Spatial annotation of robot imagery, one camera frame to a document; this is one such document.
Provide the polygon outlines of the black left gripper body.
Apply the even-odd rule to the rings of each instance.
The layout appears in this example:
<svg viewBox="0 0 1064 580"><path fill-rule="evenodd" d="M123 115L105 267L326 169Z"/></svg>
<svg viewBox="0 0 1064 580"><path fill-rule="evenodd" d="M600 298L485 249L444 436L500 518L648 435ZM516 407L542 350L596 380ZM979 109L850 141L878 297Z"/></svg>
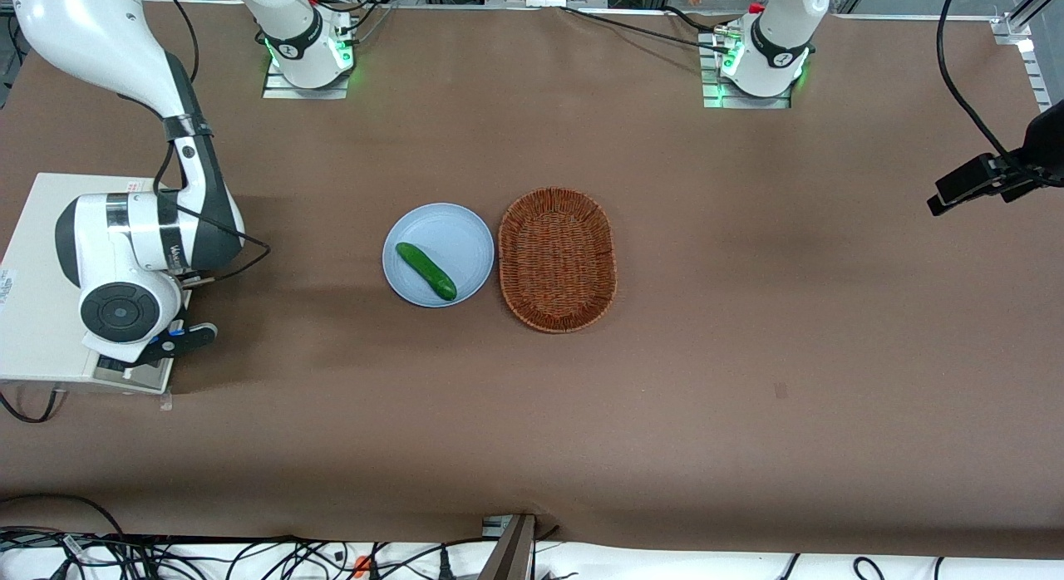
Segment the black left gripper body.
<svg viewBox="0 0 1064 580"><path fill-rule="evenodd" d="M1063 102L1033 119L1023 145L1002 158L1004 173L996 189L1060 189L1063 175Z"/></svg>

